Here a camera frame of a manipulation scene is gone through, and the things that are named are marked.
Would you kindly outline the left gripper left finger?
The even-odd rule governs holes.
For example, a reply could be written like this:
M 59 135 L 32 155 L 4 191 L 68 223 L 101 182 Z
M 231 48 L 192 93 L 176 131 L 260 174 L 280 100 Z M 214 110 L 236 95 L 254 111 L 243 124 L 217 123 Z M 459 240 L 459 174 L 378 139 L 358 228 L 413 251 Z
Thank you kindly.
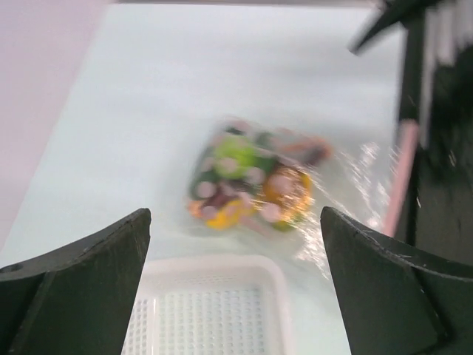
M 150 241 L 149 209 L 1 268 L 2 354 L 120 354 Z

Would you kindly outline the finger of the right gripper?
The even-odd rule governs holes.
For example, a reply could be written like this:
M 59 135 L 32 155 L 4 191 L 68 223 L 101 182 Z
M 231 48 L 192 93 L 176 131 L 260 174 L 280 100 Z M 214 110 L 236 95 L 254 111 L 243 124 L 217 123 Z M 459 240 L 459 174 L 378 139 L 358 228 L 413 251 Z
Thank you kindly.
M 358 54 L 369 41 L 394 24 L 405 24 L 413 17 L 418 2 L 415 0 L 382 1 L 381 14 L 351 46 L 350 52 Z

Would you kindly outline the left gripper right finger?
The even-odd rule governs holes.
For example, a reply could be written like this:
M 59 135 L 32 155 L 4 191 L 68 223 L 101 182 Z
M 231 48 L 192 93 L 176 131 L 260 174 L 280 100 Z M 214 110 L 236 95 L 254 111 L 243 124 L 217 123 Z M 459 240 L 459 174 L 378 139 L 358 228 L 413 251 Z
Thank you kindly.
M 324 207 L 321 231 L 352 354 L 471 354 L 472 267 Z

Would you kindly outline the papaya slice with red flesh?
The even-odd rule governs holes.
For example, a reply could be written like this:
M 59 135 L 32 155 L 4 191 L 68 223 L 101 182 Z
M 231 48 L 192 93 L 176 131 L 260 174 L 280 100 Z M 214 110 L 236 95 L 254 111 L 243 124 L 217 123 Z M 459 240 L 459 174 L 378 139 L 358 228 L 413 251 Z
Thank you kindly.
M 316 167 L 332 154 L 330 144 L 321 138 L 300 138 L 293 143 L 283 144 L 279 151 L 285 158 L 292 159 L 299 166 Z

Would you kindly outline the clear zip top bag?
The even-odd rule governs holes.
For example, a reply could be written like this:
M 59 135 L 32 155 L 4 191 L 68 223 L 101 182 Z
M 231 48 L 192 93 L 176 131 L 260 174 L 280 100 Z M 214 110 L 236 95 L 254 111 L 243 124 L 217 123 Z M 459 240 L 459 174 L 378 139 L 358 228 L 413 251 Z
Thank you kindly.
M 350 154 L 305 131 L 227 121 L 197 159 L 186 207 L 209 229 L 247 229 L 256 235 L 256 243 L 271 251 L 326 271 L 322 209 L 336 207 L 393 236 L 417 142 L 418 125 L 404 121 L 389 180 L 376 184 L 376 143 L 361 144 Z

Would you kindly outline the green lime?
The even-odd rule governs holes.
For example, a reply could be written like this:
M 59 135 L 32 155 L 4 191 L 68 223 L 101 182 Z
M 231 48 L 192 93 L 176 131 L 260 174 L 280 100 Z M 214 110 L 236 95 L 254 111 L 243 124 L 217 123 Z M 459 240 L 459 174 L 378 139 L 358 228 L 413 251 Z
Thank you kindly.
M 226 135 L 214 147 L 214 168 L 227 179 L 240 179 L 256 164 L 256 146 L 245 136 Z

